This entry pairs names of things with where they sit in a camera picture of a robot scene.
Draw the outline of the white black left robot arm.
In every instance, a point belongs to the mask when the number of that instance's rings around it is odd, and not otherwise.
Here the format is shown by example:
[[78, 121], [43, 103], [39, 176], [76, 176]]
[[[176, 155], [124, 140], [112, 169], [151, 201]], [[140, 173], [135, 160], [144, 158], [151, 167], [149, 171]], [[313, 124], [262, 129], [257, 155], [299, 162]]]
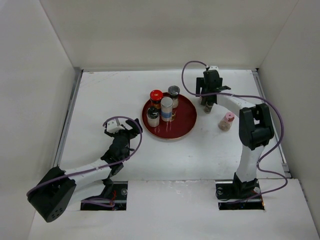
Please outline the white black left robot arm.
[[57, 220], [68, 206], [76, 202], [82, 205], [113, 209], [116, 205], [116, 191], [112, 177], [124, 167], [124, 162], [136, 153], [131, 140], [141, 137], [143, 130], [139, 120], [120, 116], [103, 123], [104, 133], [112, 138], [108, 150], [99, 159], [78, 168], [63, 170], [51, 168], [41, 181], [26, 194], [28, 202], [47, 222]]

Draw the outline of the white cap spice bottle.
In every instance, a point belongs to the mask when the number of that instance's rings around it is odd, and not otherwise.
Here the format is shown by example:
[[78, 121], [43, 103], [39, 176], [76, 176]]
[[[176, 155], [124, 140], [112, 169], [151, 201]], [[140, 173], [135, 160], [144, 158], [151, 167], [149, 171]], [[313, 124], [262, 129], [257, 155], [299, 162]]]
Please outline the white cap spice bottle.
[[147, 109], [147, 123], [150, 127], [155, 128], [160, 124], [160, 113], [158, 109], [151, 106]]

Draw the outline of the left aluminium table rail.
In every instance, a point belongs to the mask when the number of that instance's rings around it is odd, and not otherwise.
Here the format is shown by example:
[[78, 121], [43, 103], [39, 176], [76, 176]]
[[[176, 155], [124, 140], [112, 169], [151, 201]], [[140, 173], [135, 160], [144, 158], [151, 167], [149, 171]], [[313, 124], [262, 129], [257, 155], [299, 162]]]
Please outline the left aluminium table rail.
[[58, 136], [58, 141], [56, 143], [55, 152], [53, 154], [52, 160], [49, 165], [49, 170], [51, 168], [59, 166], [61, 163], [66, 140], [67, 140], [67, 136], [68, 136], [68, 132], [69, 132], [69, 128], [70, 128], [70, 124], [71, 124], [73, 111], [75, 108], [75, 104], [76, 104], [76, 100], [77, 100], [77, 96], [78, 96], [78, 92], [79, 92], [79, 88], [80, 88], [80, 83], [82, 80], [82, 75], [84, 72], [84, 70], [80, 67], [74, 67], [73, 69], [75, 72], [75, 77], [73, 80], [72, 89], [70, 92], [70, 97], [69, 97], [66, 113], [64, 116], [62, 129], [61, 129], [61, 132]]

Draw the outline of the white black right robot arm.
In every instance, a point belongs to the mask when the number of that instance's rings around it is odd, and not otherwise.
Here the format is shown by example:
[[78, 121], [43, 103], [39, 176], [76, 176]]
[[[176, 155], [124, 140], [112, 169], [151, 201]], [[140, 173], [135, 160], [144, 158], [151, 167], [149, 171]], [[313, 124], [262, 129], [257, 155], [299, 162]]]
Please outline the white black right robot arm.
[[210, 111], [214, 104], [220, 105], [235, 114], [239, 120], [238, 134], [242, 143], [239, 166], [232, 183], [216, 185], [217, 198], [220, 200], [245, 199], [253, 195], [257, 188], [257, 162], [265, 146], [274, 137], [270, 109], [267, 104], [254, 104], [241, 97], [222, 94], [230, 90], [223, 86], [223, 79], [217, 70], [206, 69], [203, 77], [196, 79], [195, 93], [201, 97], [201, 105]]

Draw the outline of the black cap pepper bottle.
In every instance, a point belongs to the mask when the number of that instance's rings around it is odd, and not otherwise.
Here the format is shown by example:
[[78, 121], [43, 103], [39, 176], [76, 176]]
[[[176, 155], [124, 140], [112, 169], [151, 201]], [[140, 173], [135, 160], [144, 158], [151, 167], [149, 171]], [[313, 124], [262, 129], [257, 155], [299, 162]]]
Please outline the black cap pepper bottle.
[[176, 85], [172, 85], [167, 90], [169, 97], [173, 101], [172, 108], [175, 109], [179, 105], [179, 95], [180, 95], [180, 88]]

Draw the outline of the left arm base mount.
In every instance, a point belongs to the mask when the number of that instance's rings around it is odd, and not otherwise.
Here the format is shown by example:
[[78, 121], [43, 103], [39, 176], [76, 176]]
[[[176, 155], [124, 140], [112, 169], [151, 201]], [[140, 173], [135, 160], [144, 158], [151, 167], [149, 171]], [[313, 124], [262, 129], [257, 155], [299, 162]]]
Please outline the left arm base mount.
[[112, 181], [110, 178], [103, 181], [104, 189], [99, 195], [86, 200], [94, 203], [80, 204], [81, 211], [125, 211], [127, 209], [128, 182]]

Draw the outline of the small black cap bottle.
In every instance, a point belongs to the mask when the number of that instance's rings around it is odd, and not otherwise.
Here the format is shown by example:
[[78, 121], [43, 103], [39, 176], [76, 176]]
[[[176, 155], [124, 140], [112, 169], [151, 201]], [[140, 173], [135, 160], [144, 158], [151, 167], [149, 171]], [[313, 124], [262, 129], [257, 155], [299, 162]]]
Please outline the small black cap bottle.
[[206, 113], [206, 114], [209, 114], [211, 111], [212, 111], [212, 108], [213, 108], [213, 105], [214, 105], [214, 103], [213, 102], [206, 102], [205, 103], [205, 106], [204, 106], [204, 112]]

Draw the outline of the right aluminium table rail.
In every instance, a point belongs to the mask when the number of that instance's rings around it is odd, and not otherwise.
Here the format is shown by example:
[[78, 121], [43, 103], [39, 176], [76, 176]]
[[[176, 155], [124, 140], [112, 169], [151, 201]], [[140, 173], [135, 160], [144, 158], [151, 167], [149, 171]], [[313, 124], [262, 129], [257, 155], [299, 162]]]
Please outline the right aluminium table rail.
[[284, 137], [284, 128], [280, 125], [280, 129], [277, 130], [275, 126], [275, 122], [278, 124], [283, 123], [283, 120], [280, 116], [278, 116], [277, 109], [273, 108], [273, 105], [270, 105], [269, 102], [266, 102], [266, 96], [261, 84], [260, 76], [258, 73], [258, 68], [252, 70], [252, 75], [256, 84], [256, 87], [259, 92], [259, 96], [261, 101], [266, 104], [269, 108], [269, 115], [270, 115], [270, 123], [272, 124], [273, 138], [269, 141], [269, 144], [265, 147], [263, 151], [263, 159], [259, 162], [259, 167], [262, 169], [262, 172], [268, 175], [275, 175], [275, 178], [280, 178], [285, 176], [288, 179], [292, 178], [290, 169], [288, 167], [282, 146], [281, 141]]

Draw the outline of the red lid chili sauce jar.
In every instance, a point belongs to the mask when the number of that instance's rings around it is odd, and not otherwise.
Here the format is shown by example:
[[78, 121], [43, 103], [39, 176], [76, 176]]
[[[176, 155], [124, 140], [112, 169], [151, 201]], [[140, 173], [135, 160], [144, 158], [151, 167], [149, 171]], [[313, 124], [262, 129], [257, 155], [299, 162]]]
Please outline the red lid chili sauce jar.
[[159, 89], [152, 90], [149, 94], [151, 106], [155, 107], [158, 110], [161, 108], [162, 98], [163, 98], [163, 92]]

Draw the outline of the aluminium table rail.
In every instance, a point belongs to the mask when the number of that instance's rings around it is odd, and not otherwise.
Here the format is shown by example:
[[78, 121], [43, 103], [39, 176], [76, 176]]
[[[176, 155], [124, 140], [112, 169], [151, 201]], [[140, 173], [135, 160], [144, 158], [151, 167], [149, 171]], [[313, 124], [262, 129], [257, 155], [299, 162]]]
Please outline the aluminium table rail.
[[278, 124], [283, 123], [283, 120], [280, 116], [278, 116], [277, 109], [273, 108], [273, 105], [270, 105], [269, 102], [266, 102], [266, 96], [261, 84], [260, 76], [258, 73], [258, 68], [252, 70], [252, 75], [256, 84], [256, 87], [259, 92], [259, 96], [261, 101], [266, 104], [269, 108], [269, 115], [270, 115], [270, 123], [272, 124], [273, 138], [269, 141], [269, 144], [265, 147], [263, 151], [263, 159], [259, 162], [259, 167], [262, 169], [262, 172], [268, 175], [275, 175], [275, 178], [280, 178], [285, 176], [288, 179], [292, 178], [290, 169], [288, 167], [282, 146], [281, 141], [284, 137], [284, 128], [280, 125], [280, 129], [277, 130], [275, 126], [275, 122]]
[[70, 97], [69, 97], [66, 113], [64, 116], [62, 129], [61, 129], [61, 132], [58, 136], [58, 141], [56, 143], [55, 152], [53, 154], [52, 160], [49, 165], [49, 170], [51, 168], [59, 166], [61, 163], [66, 140], [67, 140], [67, 136], [68, 136], [68, 132], [69, 132], [69, 128], [70, 128], [70, 124], [71, 124], [73, 111], [75, 108], [75, 104], [76, 104], [76, 100], [77, 100], [77, 96], [78, 96], [78, 92], [79, 92], [79, 88], [80, 88], [80, 83], [82, 80], [82, 75], [84, 72], [84, 70], [80, 67], [74, 67], [73, 69], [75, 72], [75, 77], [73, 80], [72, 89], [70, 92]]

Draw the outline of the pink cap spice bottle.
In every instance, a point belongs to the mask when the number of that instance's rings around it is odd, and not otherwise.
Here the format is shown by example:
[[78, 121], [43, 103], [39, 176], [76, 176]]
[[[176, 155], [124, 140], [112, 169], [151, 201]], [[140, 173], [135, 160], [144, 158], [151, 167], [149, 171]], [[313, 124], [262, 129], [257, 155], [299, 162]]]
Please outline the pink cap spice bottle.
[[222, 131], [230, 130], [234, 119], [235, 115], [232, 112], [227, 112], [218, 124], [219, 129]]

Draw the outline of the round red lacquer tray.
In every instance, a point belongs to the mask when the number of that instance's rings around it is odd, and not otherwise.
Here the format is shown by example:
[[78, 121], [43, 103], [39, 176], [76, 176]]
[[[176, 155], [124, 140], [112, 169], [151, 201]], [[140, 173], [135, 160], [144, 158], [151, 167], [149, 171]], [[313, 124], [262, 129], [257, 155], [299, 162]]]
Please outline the round red lacquer tray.
[[149, 133], [160, 139], [176, 140], [188, 134], [195, 126], [197, 111], [194, 104], [184, 95], [178, 97], [178, 107], [174, 109], [175, 118], [171, 122], [165, 122], [159, 118], [159, 125], [151, 127], [147, 121], [147, 110], [152, 106], [147, 100], [141, 112], [144, 127]]

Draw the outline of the silver cap blue band bottle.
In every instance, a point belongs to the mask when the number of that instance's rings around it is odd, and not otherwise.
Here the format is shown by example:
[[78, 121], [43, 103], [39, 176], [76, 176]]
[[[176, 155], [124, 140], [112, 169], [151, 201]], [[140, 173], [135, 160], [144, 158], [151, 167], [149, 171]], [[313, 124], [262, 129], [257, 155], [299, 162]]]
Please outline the silver cap blue band bottle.
[[165, 122], [170, 122], [172, 120], [173, 100], [170, 97], [163, 97], [160, 104], [161, 119]]

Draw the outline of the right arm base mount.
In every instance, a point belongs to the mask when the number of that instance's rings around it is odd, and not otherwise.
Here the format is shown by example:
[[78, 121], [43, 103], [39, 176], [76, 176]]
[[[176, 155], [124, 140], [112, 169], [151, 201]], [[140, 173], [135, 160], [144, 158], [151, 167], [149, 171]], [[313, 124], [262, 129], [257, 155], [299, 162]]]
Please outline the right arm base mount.
[[217, 181], [215, 186], [215, 196], [221, 211], [263, 211], [265, 209], [262, 197], [255, 196], [261, 192], [259, 181], [256, 178], [250, 182], [240, 182], [235, 179], [233, 181]]

